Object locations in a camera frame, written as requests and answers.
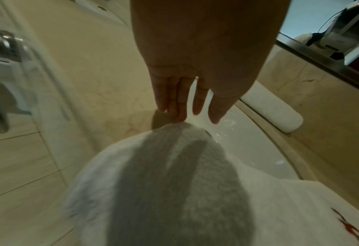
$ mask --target marble countertop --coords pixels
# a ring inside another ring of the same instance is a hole
[[[132,30],[67,0],[5,0],[113,142],[159,127]]]

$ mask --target red embroidery on towel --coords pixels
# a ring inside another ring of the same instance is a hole
[[[349,224],[344,216],[342,216],[337,210],[334,208],[332,208],[332,210],[341,217],[338,220],[344,225],[346,231],[352,234],[359,241],[359,230],[353,225]]]

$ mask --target wire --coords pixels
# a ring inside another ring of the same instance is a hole
[[[325,24],[328,23],[328,21],[329,21],[331,18],[333,18],[333,16],[335,16],[336,14],[332,15],[332,16],[320,27],[320,29],[318,29],[318,33],[320,32],[321,28],[323,28],[323,27],[325,26]]]

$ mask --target marble backsplash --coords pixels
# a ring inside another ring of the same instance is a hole
[[[359,192],[359,90],[283,49],[273,50],[258,81],[303,116],[289,137],[326,161],[328,178]]]

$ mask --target tile floor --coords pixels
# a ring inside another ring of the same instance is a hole
[[[64,176],[31,117],[9,118],[0,134],[0,246],[77,246],[60,210]]]

